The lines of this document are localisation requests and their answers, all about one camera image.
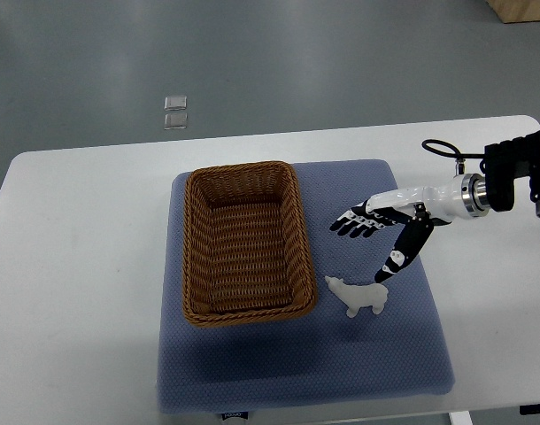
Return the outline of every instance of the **white polar bear figurine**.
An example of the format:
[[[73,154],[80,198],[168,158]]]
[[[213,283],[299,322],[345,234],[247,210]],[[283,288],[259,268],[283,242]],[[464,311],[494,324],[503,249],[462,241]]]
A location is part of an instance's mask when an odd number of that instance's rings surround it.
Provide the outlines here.
[[[347,285],[343,279],[325,276],[329,289],[343,301],[349,309],[347,316],[353,318],[361,307],[373,307],[374,314],[382,313],[388,300],[388,288],[380,283],[371,285]]]

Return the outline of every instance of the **blue fabric mat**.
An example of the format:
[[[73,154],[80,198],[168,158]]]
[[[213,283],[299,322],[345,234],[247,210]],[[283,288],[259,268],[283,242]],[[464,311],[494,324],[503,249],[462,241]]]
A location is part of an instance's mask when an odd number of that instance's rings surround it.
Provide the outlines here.
[[[384,161],[294,165],[300,183],[319,301],[303,318],[195,328],[181,311],[183,188],[173,184],[158,354],[163,413],[234,412],[416,394],[444,394],[451,362],[428,281],[417,258],[388,279],[384,311],[354,319],[324,275],[366,284],[390,254],[401,226],[368,239],[328,230],[347,208],[396,188]]]

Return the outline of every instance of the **brown woven basket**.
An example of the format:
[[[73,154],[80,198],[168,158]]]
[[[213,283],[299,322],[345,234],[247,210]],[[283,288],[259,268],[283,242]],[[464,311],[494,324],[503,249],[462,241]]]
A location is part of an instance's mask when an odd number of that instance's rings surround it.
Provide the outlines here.
[[[296,172],[280,161],[189,175],[183,314],[217,327],[293,319],[317,302]]]

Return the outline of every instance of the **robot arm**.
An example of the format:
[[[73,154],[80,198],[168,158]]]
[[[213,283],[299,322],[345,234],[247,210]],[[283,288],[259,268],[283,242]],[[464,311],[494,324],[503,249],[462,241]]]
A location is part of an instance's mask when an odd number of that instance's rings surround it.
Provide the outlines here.
[[[438,143],[454,154],[428,147]],[[512,141],[485,147],[484,155],[461,154],[449,143],[425,141],[428,151],[455,158],[457,175],[443,186],[396,189],[373,195],[341,215],[330,230],[351,238],[369,237],[376,230],[404,224],[400,236],[382,269],[374,276],[383,282],[412,263],[428,240],[434,226],[451,224],[456,217],[465,220],[485,216],[489,209],[509,211],[513,207],[513,180],[530,177],[531,200],[540,218],[540,131]],[[482,158],[479,174],[464,174],[465,158]]]
[[[428,240],[434,226],[450,224],[455,217],[473,219],[486,215],[488,206],[474,195],[479,174],[460,174],[439,187],[396,189],[355,205],[331,226],[344,236],[369,237],[376,230],[404,224],[384,266],[374,277],[380,283],[407,267]]]

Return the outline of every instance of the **concrete floor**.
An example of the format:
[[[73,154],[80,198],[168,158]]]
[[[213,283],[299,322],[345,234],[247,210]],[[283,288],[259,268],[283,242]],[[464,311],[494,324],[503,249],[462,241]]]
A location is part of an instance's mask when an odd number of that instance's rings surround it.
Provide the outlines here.
[[[23,151],[514,114],[540,122],[540,22],[484,0],[0,0],[0,186]]]

